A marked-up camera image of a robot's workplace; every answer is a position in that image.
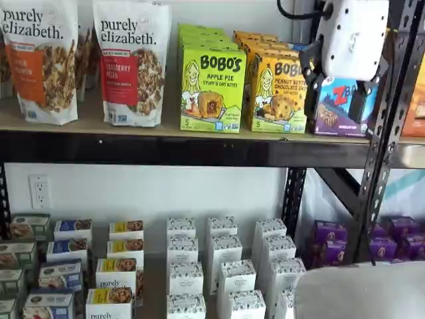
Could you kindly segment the white perforated gripper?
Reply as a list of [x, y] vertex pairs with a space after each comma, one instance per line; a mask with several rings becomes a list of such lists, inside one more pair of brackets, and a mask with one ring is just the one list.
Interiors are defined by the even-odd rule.
[[317, 105], [326, 77], [357, 80], [348, 117], [360, 124], [366, 108], [373, 111], [379, 86], [375, 75], [383, 50], [389, 2], [331, 0], [323, 8], [316, 40], [299, 52], [307, 85], [304, 114], [314, 130]]

